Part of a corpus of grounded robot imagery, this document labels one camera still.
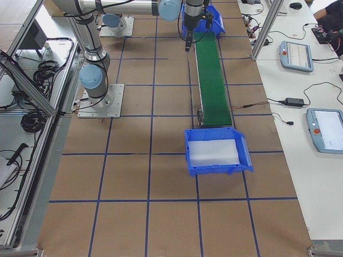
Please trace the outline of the far blue plastic bin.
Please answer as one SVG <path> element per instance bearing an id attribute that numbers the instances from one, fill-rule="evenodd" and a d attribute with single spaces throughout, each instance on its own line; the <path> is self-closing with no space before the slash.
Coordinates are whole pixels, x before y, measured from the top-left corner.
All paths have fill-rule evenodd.
<path id="1" fill-rule="evenodd" d="M 222 21 L 222 15 L 217 11 L 214 5 L 210 4 L 206 11 L 213 14 L 212 25 L 208 32 L 213 32 L 216 37 L 220 33 L 225 33 L 225 27 Z M 184 4 L 182 5 L 182 37 L 185 38 L 187 35 L 187 29 L 184 25 Z M 205 33 L 207 31 L 206 28 L 206 20 L 200 20 L 198 26 L 195 28 L 194 32 Z"/>

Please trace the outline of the green conveyor belt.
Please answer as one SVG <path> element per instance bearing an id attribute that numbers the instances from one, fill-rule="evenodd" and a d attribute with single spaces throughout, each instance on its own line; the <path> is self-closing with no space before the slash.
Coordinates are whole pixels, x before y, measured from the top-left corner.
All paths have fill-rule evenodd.
<path id="1" fill-rule="evenodd" d="M 195 33 L 196 63 L 200 93 L 197 110 L 202 127 L 232 125 L 227 89 L 223 80 L 217 38 L 213 32 Z"/>

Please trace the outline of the far teach pendant tablet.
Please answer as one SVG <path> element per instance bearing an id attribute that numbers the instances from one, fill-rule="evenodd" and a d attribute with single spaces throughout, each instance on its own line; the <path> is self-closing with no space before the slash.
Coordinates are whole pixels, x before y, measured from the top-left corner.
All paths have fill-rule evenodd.
<path id="1" fill-rule="evenodd" d="M 279 45 L 281 65 L 286 69 L 302 72 L 314 70 L 311 48 L 307 44 L 282 41 Z"/>

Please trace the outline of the teach pendant tablet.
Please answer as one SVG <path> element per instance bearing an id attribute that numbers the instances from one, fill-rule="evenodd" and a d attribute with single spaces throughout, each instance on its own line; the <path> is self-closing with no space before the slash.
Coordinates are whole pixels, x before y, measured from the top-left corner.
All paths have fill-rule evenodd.
<path id="1" fill-rule="evenodd" d="M 281 65 L 286 69 L 302 72 L 314 70 L 311 48 L 307 44 L 282 41 L 279 45 Z"/>
<path id="2" fill-rule="evenodd" d="M 312 142 L 320 153 L 342 154 L 342 111 L 309 108 L 306 112 Z"/>

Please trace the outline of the black power adapter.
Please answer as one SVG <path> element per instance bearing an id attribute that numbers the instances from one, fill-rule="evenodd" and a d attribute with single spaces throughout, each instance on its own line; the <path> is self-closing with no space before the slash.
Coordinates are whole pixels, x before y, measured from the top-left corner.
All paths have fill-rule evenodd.
<path id="1" fill-rule="evenodd" d="M 291 106 L 291 107 L 303 107 L 305 106 L 304 100 L 299 98 L 287 97 L 284 100 L 278 101 L 279 103 Z"/>

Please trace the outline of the blue bin with white foam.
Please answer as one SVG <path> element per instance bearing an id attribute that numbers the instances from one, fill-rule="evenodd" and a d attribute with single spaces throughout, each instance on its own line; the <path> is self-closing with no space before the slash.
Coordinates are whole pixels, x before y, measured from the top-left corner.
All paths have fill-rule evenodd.
<path id="1" fill-rule="evenodd" d="M 254 171 L 245 135 L 234 128 L 190 129 L 184 136 L 189 175 Z"/>

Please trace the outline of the white foam pad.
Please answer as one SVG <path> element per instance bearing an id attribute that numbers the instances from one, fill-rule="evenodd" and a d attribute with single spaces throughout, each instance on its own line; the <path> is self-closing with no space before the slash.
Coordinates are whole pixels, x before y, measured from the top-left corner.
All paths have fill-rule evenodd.
<path id="1" fill-rule="evenodd" d="M 194 167 L 240 163 L 234 139 L 189 141 L 189 156 Z"/>

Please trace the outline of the near teach pendant tablet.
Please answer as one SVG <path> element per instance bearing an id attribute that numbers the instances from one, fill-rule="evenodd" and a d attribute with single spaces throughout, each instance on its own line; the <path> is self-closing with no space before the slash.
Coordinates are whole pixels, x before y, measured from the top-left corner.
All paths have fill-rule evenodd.
<path id="1" fill-rule="evenodd" d="M 320 153 L 342 154 L 342 111 L 309 108 L 306 112 L 312 142 Z"/>

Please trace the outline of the aluminium frame post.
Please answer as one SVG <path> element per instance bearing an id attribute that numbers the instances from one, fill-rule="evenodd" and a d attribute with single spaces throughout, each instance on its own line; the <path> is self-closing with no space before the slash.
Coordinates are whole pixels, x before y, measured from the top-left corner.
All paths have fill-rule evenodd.
<path id="1" fill-rule="evenodd" d="M 252 53 L 251 53 L 251 59 L 253 61 L 255 61 L 262 49 L 262 47 L 264 46 L 265 40 L 271 30 L 271 27 L 274 24 L 274 21 L 280 11 L 280 8 L 283 4 L 283 0 L 275 0 L 273 1 L 271 8 L 266 16 L 265 22 L 262 26 L 262 29 L 259 33 L 259 36 L 257 38 L 257 41 L 252 49 Z"/>

